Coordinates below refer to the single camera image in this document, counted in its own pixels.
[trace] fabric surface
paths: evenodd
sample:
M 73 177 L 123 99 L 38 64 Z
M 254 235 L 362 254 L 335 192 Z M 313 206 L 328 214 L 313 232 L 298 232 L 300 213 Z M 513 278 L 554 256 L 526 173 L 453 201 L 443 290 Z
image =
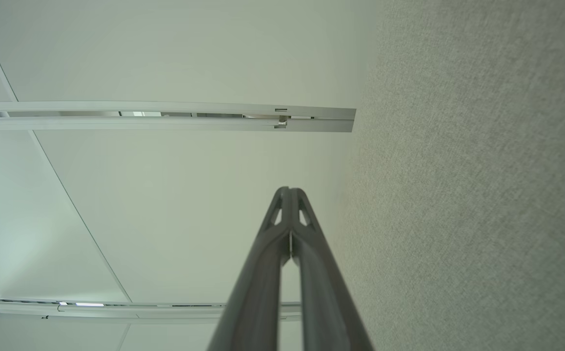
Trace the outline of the fabric surface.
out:
M 378 22 L 326 233 L 376 349 L 565 350 L 565 1 Z

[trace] fluorescent light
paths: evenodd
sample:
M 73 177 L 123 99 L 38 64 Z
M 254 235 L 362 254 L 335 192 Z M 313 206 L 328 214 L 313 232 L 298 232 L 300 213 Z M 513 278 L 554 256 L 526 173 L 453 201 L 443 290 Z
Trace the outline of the fluorescent light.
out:
M 76 303 L 77 306 L 90 306 L 90 307 L 101 307 L 104 306 L 104 304 L 87 304 L 85 302 L 77 302 Z

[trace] ceiling light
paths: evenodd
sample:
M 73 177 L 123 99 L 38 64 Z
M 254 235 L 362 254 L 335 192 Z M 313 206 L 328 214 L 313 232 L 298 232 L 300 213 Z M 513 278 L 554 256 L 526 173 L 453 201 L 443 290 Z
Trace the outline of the ceiling light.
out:
M 89 307 L 102 307 L 104 304 L 88 304 L 86 302 L 77 302 L 77 306 L 89 306 Z

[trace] textured gray wall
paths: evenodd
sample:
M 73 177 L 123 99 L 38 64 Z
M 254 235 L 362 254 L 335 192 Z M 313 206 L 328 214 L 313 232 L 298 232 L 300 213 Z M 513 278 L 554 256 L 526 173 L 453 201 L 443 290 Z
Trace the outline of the textured gray wall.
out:
M 376 348 L 565 350 L 565 0 L 378 22 L 327 233 Z

